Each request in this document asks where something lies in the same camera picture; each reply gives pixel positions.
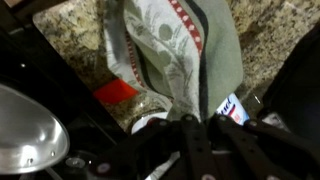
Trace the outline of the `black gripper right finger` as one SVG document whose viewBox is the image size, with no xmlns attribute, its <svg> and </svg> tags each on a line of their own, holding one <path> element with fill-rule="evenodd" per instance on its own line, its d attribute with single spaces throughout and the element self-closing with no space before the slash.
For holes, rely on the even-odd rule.
<svg viewBox="0 0 320 180">
<path fill-rule="evenodd" d="M 242 175 L 254 180 L 320 180 L 319 146 L 257 120 L 243 125 L 226 115 L 208 122 L 215 150 L 227 150 Z"/>
</svg>

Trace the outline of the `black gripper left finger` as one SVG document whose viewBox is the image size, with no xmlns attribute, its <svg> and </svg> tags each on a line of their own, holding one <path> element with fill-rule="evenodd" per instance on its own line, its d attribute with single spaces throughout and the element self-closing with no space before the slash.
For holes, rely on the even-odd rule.
<svg viewBox="0 0 320 180">
<path fill-rule="evenodd" d="M 100 154 L 89 175 L 94 180 L 143 180 L 176 152 L 178 159 L 161 180 L 217 180 L 205 126 L 191 115 L 172 122 L 156 118 Z"/>
</svg>

